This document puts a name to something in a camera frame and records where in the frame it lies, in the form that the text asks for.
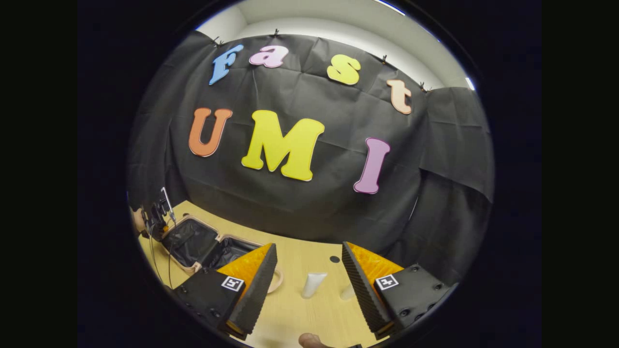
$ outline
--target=black border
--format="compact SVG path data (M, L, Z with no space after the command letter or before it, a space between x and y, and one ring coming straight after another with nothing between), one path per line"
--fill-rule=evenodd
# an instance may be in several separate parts
M449 315L396 345L541 345L541 3L391 1L459 58L486 109L495 206ZM137 105L167 54L223 1L78 4L78 346L221 346L170 301L136 244L125 158Z

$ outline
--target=black backdrop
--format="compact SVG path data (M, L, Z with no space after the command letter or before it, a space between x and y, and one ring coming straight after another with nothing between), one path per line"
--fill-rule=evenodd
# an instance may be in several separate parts
M449 315L416 342L429 347L538 346L541 3L391 3L416 15L471 73L490 115L496 151L495 203L480 254L447 303ZM138 103L157 68L189 30L226 5L79 5L79 346L217 342L170 306L155 276L145 272L124 206L125 153ZM409 333L399 345L410 346L419 337Z
M209 85L213 60L239 44L243 49L229 73ZM271 45L290 50L283 65L269 69L249 63L251 55ZM360 62L355 85L327 77L336 54ZM411 90L411 114L392 106L390 79L404 81ZM193 112L204 107L233 112L217 151L208 157L194 155L188 146ZM304 118L325 125L311 159L311 181L242 166L256 110L274 111L283 134ZM206 119L203 143L214 123L214 117ZM485 232L494 168L476 94L467 88L422 92L396 67L343 43L283 34L217 47L192 32L152 79L133 131L128 191L134 209L152 202L166 186L173 205L188 199L265 232L350 241L403 266L419 262L450 285L461 280ZM368 137L391 147L376 194L352 188L363 171Z

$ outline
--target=yellow letter m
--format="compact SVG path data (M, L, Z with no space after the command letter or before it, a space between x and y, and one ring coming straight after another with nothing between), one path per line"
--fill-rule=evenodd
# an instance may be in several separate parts
M324 125L309 118L299 120L284 137L277 114L269 110L256 110L251 117L256 122L247 156L241 163L249 168L262 169L260 159L262 148L269 170L273 172L288 153L288 162L282 167L282 175L289 178L310 181L311 157L318 136L324 132Z

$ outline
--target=pink letter i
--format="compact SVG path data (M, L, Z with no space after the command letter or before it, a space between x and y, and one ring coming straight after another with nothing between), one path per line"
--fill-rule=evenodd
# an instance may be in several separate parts
M361 178L353 189L356 192L375 194L378 192L378 174L381 172L385 155L391 148L389 144L375 137L365 139L365 144L368 146L368 156Z

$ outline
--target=white wall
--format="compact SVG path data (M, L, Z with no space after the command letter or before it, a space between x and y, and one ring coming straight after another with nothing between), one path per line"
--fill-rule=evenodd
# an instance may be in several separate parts
M247 25L236 34L235 39L273 34L275 28L279 29L282 34L310 35L342 42L381 58L387 55L389 64L400 69L413 80L419 83L424 82L426 89L445 86L419 59L393 42L358 27L331 20L316 18L265 20Z
M213 18L202 23L196 30L217 39L217 42L235 40L236 36L247 27L247 21L237 6L229 7L219 12Z

